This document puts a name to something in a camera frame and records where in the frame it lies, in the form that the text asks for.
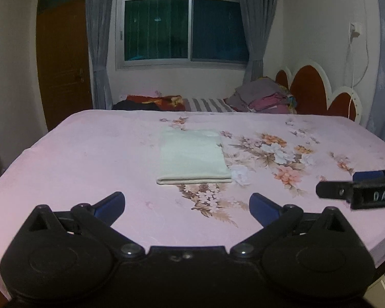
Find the pale green cloth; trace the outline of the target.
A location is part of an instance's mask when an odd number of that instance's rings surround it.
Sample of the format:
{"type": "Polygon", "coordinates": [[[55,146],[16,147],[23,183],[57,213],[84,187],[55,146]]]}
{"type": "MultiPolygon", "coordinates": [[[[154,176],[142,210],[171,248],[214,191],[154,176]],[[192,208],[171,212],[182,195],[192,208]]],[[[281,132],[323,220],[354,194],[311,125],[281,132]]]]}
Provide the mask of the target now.
{"type": "Polygon", "coordinates": [[[216,131],[167,129],[161,133],[157,184],[230,182],[232,174],[216,131]]]}

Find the stack of folded clothes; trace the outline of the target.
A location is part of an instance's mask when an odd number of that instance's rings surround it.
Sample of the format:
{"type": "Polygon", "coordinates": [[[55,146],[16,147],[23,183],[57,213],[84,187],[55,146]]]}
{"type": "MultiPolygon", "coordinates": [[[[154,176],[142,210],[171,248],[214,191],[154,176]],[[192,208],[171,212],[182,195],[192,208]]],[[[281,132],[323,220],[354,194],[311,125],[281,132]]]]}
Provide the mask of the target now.
{"type": "Polygon", "coordinates": [[[297,102],[288,88],[268,77],[261,77],[237,87],[224,99],[237,112],[247,113],[296,113],[297,102]]]}

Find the pink floral bed blanket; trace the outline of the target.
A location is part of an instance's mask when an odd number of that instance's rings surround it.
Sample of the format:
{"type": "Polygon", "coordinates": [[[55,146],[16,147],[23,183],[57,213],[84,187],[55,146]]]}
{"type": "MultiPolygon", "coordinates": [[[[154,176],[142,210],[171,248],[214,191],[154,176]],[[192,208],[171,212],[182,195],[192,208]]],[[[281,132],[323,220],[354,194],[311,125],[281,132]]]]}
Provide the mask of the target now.
{"type": "Polygon", "coordinates": [[[115,191],[126,198],[115,229],[144,247],[232,247],[259,224],[249,197],[320,211],[321,180],[349,180],[385,168],[385,143],[340,117],[258,113],[83,111],[26,149],[0,178],[0,261],[38,204],[55,211],[96,202],[115,191]],[[160,185],[160,137],[169,130],[220,136],[226,184],[160,185]]]}

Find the red heart-shaped headboard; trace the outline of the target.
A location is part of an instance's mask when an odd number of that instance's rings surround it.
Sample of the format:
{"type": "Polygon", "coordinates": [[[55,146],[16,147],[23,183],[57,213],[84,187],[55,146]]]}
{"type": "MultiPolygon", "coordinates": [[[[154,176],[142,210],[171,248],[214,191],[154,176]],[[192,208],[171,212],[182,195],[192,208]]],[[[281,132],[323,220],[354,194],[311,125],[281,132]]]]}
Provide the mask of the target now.
{"type": "Polygon", "coordinates": [[[300,66],[294,73],[281,68],[275,82],[285,87],[295,99],[295,112],[301,115],[345,117],[359,123],[362,103],[352,87],[333,90],[324,69],[315,62],[300,66]]]}

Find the black garment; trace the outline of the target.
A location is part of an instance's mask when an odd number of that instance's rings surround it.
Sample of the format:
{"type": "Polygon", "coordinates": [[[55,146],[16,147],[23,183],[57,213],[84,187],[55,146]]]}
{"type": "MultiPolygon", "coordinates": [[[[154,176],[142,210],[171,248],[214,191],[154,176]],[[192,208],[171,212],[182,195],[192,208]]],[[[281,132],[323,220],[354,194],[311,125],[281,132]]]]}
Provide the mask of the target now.
{"type": "Polygon", "coordinates": [[[137,103],[128,99],[117,102],[112,106],[112,110],[116,111],[160,111],[155,103],[137,103]]]}

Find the red floral blanket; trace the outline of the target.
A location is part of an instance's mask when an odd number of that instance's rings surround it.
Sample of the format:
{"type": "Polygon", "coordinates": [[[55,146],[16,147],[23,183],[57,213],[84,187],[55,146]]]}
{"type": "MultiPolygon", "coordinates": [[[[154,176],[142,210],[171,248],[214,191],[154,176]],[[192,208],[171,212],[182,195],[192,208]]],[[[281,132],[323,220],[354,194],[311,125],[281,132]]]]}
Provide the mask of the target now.
{"type": "Polygon", "coordinates": [[[179,95],[164,97],[148,97],[142,95],[128,95],[127,100],[138,104],[155,104],[161,111],[185,111],[184,99],[179,95]]]}

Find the grey striped pillow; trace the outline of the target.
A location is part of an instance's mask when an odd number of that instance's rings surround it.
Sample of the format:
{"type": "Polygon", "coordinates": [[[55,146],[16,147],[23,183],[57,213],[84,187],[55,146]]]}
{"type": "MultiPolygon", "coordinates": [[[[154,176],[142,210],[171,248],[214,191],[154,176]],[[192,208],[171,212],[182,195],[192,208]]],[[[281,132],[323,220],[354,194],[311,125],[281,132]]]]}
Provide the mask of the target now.
{"type": "Polygon", "coordinates": [[[202,98],[183,98],[186,111],[189,112],[211,112],[229,113],[234,112],[224,99],[202,99],[202,98]]]}

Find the brown wooden door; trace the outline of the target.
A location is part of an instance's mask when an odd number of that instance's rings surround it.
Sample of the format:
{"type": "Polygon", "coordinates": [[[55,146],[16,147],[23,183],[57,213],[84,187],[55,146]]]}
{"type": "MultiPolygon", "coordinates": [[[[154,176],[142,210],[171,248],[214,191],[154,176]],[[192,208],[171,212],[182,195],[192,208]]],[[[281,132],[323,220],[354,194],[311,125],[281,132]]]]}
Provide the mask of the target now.
{"type": "Polygon", "coordinates": [[[47,129],[93,108],[85,0],[38,0],[36,54],[47,129]]]}

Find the grey right curtain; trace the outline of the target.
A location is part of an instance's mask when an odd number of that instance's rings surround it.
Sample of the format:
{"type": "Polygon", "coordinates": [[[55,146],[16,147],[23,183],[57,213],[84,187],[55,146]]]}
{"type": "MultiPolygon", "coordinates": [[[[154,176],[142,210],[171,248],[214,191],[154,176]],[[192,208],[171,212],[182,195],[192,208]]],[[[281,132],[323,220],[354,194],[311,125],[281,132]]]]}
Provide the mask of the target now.
{"type": "Polygon", "coordinates": [[[263,76],[264,55],[275,18],[277,0],[239,0],[240,12],[249,53],[243,81],[263,76]]]}

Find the grey curtain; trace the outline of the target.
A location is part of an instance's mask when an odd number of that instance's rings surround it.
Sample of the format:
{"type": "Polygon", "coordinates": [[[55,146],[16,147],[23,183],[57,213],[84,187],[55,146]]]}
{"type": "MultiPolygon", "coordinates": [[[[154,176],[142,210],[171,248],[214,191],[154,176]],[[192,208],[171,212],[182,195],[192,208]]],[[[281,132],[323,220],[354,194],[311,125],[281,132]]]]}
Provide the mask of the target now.
{"type": "Polygon", "coordinates": [[[243,81],[263,76],[264,55],[275,18],[277,0],[239,0],[240,12],[249,53],[243,81]]]}
{"type": "Polygon", "coordinates": [[[85,0],[95,109],[112,108],[112,93],[107,71],[112,2],[113,0],[85,0]]]}

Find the grey left curtain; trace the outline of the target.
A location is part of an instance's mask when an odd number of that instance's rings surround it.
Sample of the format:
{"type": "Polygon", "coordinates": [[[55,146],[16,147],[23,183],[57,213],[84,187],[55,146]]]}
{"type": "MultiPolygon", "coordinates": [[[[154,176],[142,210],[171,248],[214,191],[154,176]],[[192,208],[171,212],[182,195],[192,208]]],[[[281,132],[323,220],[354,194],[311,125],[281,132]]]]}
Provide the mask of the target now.
{"type": "Polygon", "coordinates": [[[85,0],[95,109],[112,108],[112,93],[107,71],[112,2],[113,0],[85,0]]]}

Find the white wall socket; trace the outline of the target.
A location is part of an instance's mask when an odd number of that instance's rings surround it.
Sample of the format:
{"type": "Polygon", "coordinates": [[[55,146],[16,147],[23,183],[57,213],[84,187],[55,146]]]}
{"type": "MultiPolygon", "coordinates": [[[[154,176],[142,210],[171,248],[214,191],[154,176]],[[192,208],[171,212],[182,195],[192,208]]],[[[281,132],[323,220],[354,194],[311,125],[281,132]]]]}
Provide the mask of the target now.
{"type": "Polygon", "coordinates": [[[351,22],[349,31],[350,31],[351,39],[360,37],[363,33],[362,24],[359,22],[351,22]]]}

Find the window with white frame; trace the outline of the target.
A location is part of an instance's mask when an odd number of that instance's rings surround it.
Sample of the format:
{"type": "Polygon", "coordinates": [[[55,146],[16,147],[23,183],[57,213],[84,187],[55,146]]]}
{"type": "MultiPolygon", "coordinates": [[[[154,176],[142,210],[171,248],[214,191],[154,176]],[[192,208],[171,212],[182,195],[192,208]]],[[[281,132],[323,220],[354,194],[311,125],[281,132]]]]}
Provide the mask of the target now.
{"type": "Polygon", "coordinates": [[[116,66],[244,65],[239,0],[117,0],[116,66]]]}

